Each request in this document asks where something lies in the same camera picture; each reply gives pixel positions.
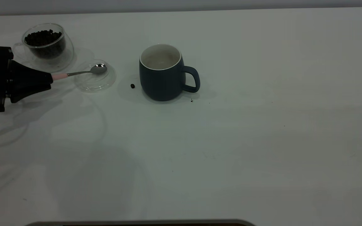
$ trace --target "coffee bean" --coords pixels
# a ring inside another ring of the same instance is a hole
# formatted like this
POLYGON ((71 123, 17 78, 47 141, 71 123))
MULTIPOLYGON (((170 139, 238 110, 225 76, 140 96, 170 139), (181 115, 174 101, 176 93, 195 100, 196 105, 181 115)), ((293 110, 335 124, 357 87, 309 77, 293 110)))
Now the coffee bean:
MULTIPOLYGON (((42 30, 28 34, 25 37, 25 43, 29 46, 46 46, 55 42, 62 36, 62 32, 53 32, 53 30, 42 30)), ((56 43, 43 47, 43 48, 31 48, 30 51, 41 59, 53 59, 61 55, 65 50, 65 39, 62 38, 56 43)))

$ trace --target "glass saucer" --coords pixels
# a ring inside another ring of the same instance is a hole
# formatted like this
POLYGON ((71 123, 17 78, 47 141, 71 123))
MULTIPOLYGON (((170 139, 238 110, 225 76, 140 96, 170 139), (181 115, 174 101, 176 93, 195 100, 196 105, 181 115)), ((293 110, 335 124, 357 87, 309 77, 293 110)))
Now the glass saucer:
POLYGON ((115 70, 104 60, 87 61, 77 67, 76 71, 89 71, 93 66, 100 63, 107 67, 105 73, 83 73, 74 76, 74 83, 80 90, 88 93, 98 92, 109 88, 115 82, 115 70))

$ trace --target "white table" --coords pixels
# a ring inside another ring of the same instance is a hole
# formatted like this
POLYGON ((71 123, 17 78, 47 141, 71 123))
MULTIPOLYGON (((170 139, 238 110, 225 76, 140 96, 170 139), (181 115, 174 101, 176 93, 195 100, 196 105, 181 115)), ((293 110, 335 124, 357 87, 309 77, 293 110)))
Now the white table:
POLYGON ((0 226, 362 225, 362 8, 9 16, 0 46, 46 22, 66 29, 76 64, 104 59, 118 76, 101 93, 66 79, 6 104, 0 226), (154 43, 181 50, 198 93, 142 93, 138 57, 154 43))

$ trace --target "spoon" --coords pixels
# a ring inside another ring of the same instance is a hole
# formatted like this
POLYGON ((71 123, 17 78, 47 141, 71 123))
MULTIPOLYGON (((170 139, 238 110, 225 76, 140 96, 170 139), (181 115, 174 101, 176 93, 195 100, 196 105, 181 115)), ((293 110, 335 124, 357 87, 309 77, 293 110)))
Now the spoon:
POLYGON ((59 80, 63 78, 67 78, 69 76, 81 74, 81 73, 92 73, 92 74, 101 74, 105 73, 107 71, 107 66, 105 66, 103 63, 96 64, 93 66, 89 71, 83 71, 83 72, 77 72, 77 73, 59 73, 59 74, 53 74, 51 77, 53 80, 59 80))

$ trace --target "mug rim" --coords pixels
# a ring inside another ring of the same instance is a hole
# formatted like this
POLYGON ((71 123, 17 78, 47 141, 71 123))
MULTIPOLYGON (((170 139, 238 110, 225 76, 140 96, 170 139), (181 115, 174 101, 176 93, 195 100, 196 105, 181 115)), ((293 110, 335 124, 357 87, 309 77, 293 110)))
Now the mug rim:
POLYGON ((142 51, 142 53, 141 53, 140 56, 139 56, 139 62, 140 62, 144 67, 146 67, 146 68, 149 69, 149 70, 164 71, 164 70, 168 70, 168 69, 170 69, 170 68, 172 68, 172 67, 175 67, 175 66, 181 61, 181 58, 182 58, 181 51, 178 50, 175 46, 172 46, 172 45, 169 45, 169 44, 158 43, 158 44, 151 45, 151 46, 147 47, 144 51, 142 51), (180 57, 179 57, 177 63, 175 63, 175 64, 174 64, 173 66, 171 66, 171 67, 167 67, 167 68, 164 68, 164 69, 152 69, 152 68, 146 66, 146 65, 142 62, 142 55, 143 55, 143 53, 144 53, 147 49, 149 49, 150 47, 153 47, 153 46, 170 46, 170 47, 173 47, 174 49, 176 49, 176 50, 178 51, 178 53, 180 54, 180 57))
POLYGON ((64 35, 65 35, 65 30, 63 29, 63 27, 62 27, 61 25, 55 24, 55 23, 43 23, 43 24, 38 24, 38 25, 36 25, 36 26, 33 26, 33 27, 27 29, 27 30, 23 33, 23 35, 22 35, 22 43, 23 43, 25 46, 27 46, 27 47, 29 47, 29 48, 32 48, 32 49, 43 48, 43 47, 51 46, 51 45, 57 43, 59 40, 61 40, 61 39, 64 37, 64 35), (30 31, 30 30, 32 30, 32 29, 35 29, 36 27, 39 27, 39 26, 42 26, 42 25, 47 25, 47 24, 56 25, 56 26, 58 26, 58 27, 60 27, 60 28, 62 29, 62 34, 61 34, 61 36, 60 36, 57 40, 53 41, 53 42, 50 43, 50 44, 44 45, 44 46, 31 46, 31 45, 29 45, 29 44, 27 44, 27 43, 25 42, 25 37, 26 37, 25 34, 26 34, 28 31, 30 31))

